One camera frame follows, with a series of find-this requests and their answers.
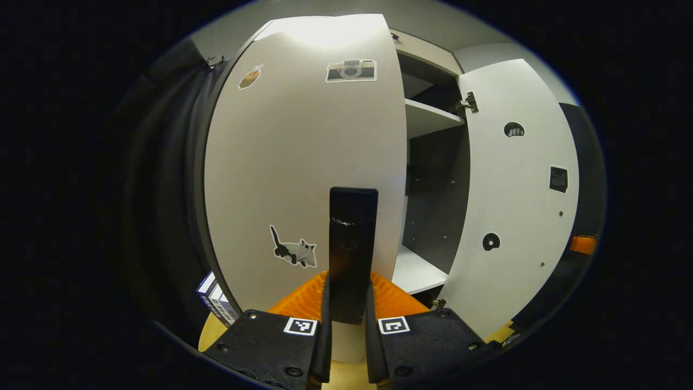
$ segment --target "ceiling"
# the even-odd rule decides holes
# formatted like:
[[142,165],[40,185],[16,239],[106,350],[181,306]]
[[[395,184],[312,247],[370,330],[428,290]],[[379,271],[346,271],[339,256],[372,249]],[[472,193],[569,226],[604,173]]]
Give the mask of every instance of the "ceiling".
[[205,57],[233,56],[267,21],[296,16],[380,13],[389,27],[449,51],[480,44],[513,42],[464,11],[434,0],[258,0],[218,18],[192,34]]

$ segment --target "white wall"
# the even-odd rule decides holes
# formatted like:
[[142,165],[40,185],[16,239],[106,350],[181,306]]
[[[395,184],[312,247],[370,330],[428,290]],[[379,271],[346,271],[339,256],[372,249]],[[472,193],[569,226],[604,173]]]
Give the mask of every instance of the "white wall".
[[559,102],[579,105],[579,102],[570,92],[570,88],[561,80],[561,77],[546,62],[520,44],[481,44],[465,47],[457,50],[454,54],[465,72],[497,62],[522,58],[539,74]]
[[476,17],[434,0],[258,0],[219,17],[192,34],[205,57],[233,57],[243,43],[272,19],[380,13],[390,28],[449,50],[498,42],[506,35]]

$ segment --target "white shelf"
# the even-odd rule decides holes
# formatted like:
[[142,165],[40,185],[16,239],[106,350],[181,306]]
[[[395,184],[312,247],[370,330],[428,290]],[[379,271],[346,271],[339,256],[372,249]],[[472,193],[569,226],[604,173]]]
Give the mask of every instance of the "white shelf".
[[400,244],[392,275],[392,282],[397,287],[406,291],[407,294],[416,294],[438,287],[447,279],[447,273]]
[[407,138],[460,126],[464,120],[457,115],[439,110],[418,101],[404,99],[407,113]]

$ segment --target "open cabinet door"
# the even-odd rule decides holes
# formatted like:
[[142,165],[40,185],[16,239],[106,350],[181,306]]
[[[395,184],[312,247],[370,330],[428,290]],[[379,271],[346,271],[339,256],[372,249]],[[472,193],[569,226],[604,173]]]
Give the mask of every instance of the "open cabinet door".
[[469,200],[440,296],[482,339],[510,321],[561,258],[577,209],[578,166],[558,101],[524,61],[458,78],[466,109]]
[[267,311],[328,268],[332,187],[378,191],[372,270],[392,277],[406,142],[382,15],[280,19],[259,33],[221,91],[204,161],[220,277],[242,310]]

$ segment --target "sticker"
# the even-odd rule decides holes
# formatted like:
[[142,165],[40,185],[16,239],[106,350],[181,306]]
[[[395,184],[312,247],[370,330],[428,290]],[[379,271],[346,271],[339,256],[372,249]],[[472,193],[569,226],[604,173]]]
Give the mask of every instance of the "sticker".
[[300,334],[301,336],[313,336],[317,328],[317,320],[289,318],[284,327],[284,333]]
[[568,190],[568,169],[557,165],[549,167],[549,189],[565,194]]
[[486,252],[491,249],[500,248],[500,237],[495,233],[489,233],[484,236],[482,246]]
[[380,333],[382,334],[409,332],[409,324],[407,324],[407,320],[405,320],[404,317],[379,319],[378,325],[380,326]]
[[255,83],[255,80],[260,78],[260,69],[262,69],[264,64],[256,65],[253,70],[248,72],[243,79],[238,83],[238,89],[240,91],[243,91],[245,88],[248,88],[249,86],[253,85]]
[[272,240],[274,241],[275,257],[285,260],[293,266],[300,264],[304,268],[317,268],[317,259],[315,258],[317,244],[309,244],[305,239],[301,239],[298,243],[281,242],[274,225],[270,225],[270,232],[272,232]]
[[525,128],[517,122],[508,122],[503,128],[503,132],[508,138],[525,136]]
[[327,66],[325,83],[344,81],[375,81],[377,66],[375,60],[343,60]]

